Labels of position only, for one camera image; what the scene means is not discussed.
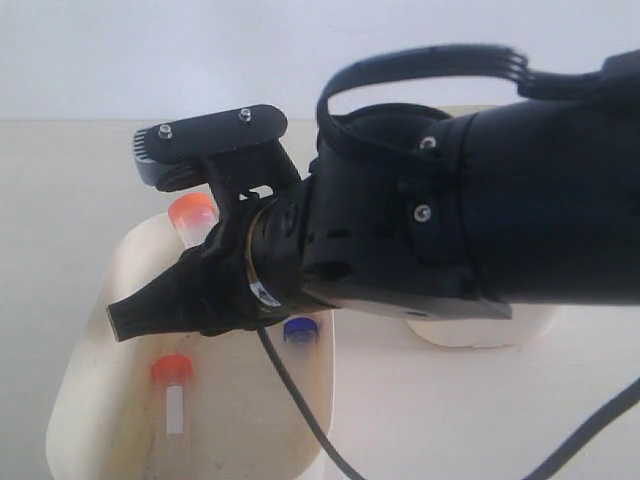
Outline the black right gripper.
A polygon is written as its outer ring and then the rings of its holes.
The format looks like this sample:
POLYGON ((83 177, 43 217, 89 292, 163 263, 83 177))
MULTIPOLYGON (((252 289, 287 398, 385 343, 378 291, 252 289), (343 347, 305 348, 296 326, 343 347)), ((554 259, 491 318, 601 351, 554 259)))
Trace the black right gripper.
POLYGON ((313 311, 303 288, 308 194, 281 192, 226 205, 204 241, 140 290, 107 306, 115 339, 256 330, 313 311))

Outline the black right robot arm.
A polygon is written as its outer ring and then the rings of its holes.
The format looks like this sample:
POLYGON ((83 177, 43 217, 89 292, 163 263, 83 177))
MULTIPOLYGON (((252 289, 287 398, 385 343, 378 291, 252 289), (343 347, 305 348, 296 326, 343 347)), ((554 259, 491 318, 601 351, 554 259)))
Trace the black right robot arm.
POLYGON ((639 301, 639 55, 532 70, 494 45, 380 55, 337 73, 301 176, 278 108, 138 130, 142 181, 208 185, 204 242, 109 305, 120 341, 215 336, 350 309, 507 320, 517 304, 639 301))

